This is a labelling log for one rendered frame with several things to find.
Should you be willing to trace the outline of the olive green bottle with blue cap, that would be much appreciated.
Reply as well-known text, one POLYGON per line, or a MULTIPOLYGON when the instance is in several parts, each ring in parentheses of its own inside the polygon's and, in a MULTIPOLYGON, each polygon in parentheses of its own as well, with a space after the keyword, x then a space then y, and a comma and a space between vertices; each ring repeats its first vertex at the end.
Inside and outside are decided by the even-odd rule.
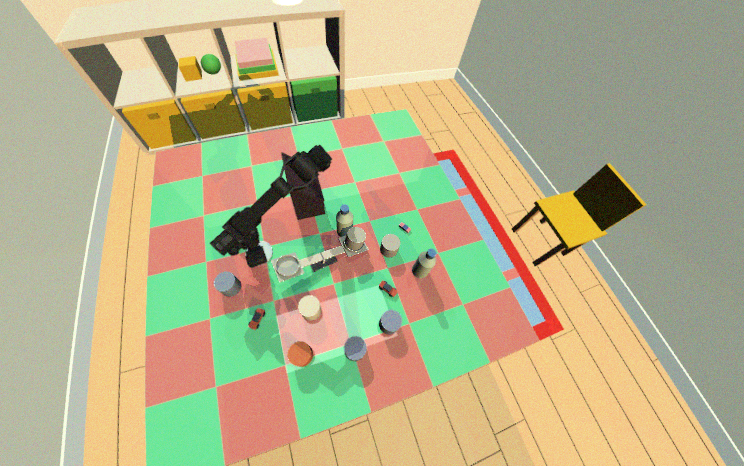
POLYGON ((436 250, 432 248, 428 251, 422 252, 412 267, 413 275, 419 279, 427 277, 427 275, 436 265, 436 255, 436 250))
POLYGON ((350 228, 353 227, 353 214, 349 211, 349 206, 341 205, 340 211, 336 215, 337 234, 342 237, 347 235, 350 228))

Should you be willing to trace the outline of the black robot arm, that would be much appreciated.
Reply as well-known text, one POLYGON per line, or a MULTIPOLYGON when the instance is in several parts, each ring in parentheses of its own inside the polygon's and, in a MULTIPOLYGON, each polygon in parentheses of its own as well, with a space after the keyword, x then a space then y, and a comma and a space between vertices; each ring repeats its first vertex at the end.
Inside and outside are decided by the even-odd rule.
POLYGON ((252 206, 234 213, 222 226, 225 230, 214 238, 210 245, 223 256, 227 253, 236 256, 240 254, 241 249, 246 250, 243 242, 246 243, 257 233, 262 215, 291 191, 305 188, 319 175, 318 171, 324 172, 330 166, 331 160, 322 145, 315 145, 308 153, 305 151, 295 153, 283 164, 280 176, 270 184, 271 187, 266 193, 252 206), (292 188, 281 178, 287 164, 305 183, 308 182, 292 188))

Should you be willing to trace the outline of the dark grey cylinder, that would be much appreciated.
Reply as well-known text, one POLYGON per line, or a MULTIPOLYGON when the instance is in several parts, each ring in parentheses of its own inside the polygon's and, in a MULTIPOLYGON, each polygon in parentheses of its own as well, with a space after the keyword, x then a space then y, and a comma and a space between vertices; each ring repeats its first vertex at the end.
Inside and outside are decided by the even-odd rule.
POLYGON ((379 327, 383 333, 392 335, 401 328, 402 323, 401 314, 394 309, 389 309, 382 314, 379 320, 379 327))
POLYGON ((240 280, 230 272, 222 272, 216 276, 215 288, 225 296, 237 295, 241 290, 240 280))
POLYGON ((344 343, 344 354, 350 361, 359 361, 365 355, 367 346, 361 337, 351 337, 344 343))

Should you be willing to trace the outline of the pale grey round dish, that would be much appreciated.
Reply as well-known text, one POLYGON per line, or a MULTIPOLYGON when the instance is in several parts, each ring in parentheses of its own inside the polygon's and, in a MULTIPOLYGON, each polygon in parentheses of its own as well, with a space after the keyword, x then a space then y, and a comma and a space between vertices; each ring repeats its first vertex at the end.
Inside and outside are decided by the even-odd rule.
MULTIPOLYGON (((263 250, 264 250, 264 254, 265 254, 265 256, 266 256, 266 260, 267 260, 267 262, 268 262, 268 261, 269 261, 269 260, 271 259, 271 257, 272 257, 272 254, 273 254, 273 250, 272 250, 272 247, 270 246, 270 244, 269 244, 269 243, 267 243, 267 242, 265 242, 265 241, 260 241, 260 242, 261 242, 261 243, 259 243, 259 245, 263 247, 263 250)), ((267 263, 267 262, 266 262, 266 263, 267 263)))

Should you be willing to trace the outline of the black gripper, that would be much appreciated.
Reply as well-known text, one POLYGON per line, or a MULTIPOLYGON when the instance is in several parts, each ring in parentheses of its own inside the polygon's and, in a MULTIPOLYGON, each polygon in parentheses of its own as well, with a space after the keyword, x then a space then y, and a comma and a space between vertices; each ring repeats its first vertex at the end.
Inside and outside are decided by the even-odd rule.
POLYGON ((255 267, 263 265, 267 262, 266 256, 264 254, 263 247, 259 245, 260 242, 260 234, 257 229, 257 233, 246 243, 243 242, 243 244, 247 247, 248 251, 246 253, 246 261, 247 265, 249 267, 255 267))

